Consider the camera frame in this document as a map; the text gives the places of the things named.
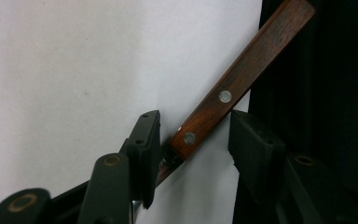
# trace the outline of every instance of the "black fabric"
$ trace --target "black fabric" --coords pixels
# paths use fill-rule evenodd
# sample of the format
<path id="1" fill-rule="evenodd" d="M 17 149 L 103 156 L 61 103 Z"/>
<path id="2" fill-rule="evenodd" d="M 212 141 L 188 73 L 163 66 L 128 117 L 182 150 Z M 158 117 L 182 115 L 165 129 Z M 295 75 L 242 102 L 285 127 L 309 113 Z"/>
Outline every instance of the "black fabric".
<path id="1" fill-rule="evenodd" d="M 260 24 L 281 2 L 263 2 Z M 315 17 L 254 84 L 249 112 L 289 151 L 321 159 L 358 202 L 358 0 L 310 2 Z"/>

